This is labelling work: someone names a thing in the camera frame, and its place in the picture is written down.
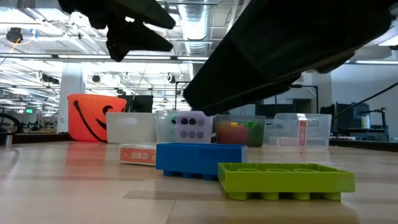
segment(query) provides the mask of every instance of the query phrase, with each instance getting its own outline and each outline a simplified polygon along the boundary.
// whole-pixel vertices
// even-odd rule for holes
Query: pillar
[[[82,63],[63,63],[57,133],[68,132],[67,96],[86,91],[86,75]]]

